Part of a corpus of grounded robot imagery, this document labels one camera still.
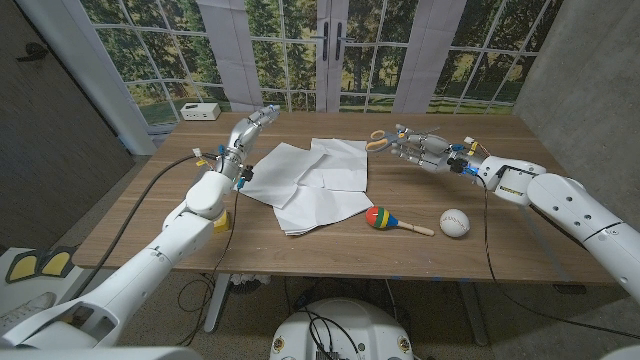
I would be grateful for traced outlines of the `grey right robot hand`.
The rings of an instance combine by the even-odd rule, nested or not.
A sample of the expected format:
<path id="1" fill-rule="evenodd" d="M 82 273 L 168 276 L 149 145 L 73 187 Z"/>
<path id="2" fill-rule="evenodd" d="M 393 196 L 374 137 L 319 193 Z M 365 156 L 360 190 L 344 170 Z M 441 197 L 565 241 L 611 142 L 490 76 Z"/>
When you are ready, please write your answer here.
<path id="1" fill-rule="evenodd" d="M 434 135 L 433 130 L 417 132 L 397 124 L 402 138 L 392 144 L 391 153 L 430 173 L 453 172 L 475 175 L 487 155 L 463 144 L 453 144 Z"/>

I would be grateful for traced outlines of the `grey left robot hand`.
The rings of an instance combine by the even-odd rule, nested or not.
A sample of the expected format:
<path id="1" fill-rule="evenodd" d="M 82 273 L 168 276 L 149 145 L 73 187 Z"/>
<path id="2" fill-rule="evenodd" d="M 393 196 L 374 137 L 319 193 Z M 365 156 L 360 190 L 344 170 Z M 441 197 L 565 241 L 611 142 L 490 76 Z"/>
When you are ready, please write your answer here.
<path id="1" fill-rule="evenodd" d="M 269 105 L 241 119 L 232 129 L 227 145 L 219 148 L 215 171 L 236 182 L 260 133 L 279 115 L 280 106 Z"/>

